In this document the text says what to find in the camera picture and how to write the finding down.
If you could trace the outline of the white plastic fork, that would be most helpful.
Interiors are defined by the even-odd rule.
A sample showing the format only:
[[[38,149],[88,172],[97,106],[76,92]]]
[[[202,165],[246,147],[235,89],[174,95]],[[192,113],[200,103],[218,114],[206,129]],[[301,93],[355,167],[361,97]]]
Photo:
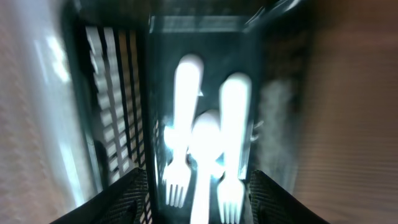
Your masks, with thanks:
[[[245,186],[238,173],[246,137],[251,80],[243,73],[234,73],[220,86],[219,94],[225,167],[224,178],[217,188],[220,220],[221,223],[239,223]]]
[[[173,158],[165,167],[165,204],[182,208],[188,192],[191,169],[187,164],[187,149],[192,133],[192,121],[197,107],[204,65],[194,54],[183,56],[174,76],[174,125],[165,132],[165,142],[171,143]]]

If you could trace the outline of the white plastic spoon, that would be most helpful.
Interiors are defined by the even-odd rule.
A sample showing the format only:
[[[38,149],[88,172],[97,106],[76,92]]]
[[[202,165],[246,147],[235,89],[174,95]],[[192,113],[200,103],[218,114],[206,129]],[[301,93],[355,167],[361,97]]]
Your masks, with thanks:
[[[193,196],[190,224],[208,224],[210,182],[214,163],[221,155],[220,112],[208,110],[193,124],[189,151],[197,163],[197,179]]]

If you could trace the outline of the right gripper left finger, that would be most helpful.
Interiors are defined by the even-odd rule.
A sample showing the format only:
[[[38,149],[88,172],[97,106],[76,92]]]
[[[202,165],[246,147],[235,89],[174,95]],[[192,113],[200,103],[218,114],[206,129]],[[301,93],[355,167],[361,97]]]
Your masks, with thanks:
[[[135,168],[52,224],[139,223],[147,193],[146,171]]]

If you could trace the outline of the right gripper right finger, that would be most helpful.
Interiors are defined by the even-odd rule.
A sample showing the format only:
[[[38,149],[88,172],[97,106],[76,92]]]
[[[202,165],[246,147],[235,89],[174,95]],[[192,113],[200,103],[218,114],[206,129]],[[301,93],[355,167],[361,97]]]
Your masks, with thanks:
[[[249,188],[255,224],[328,224],[261,170],[251,172]]]

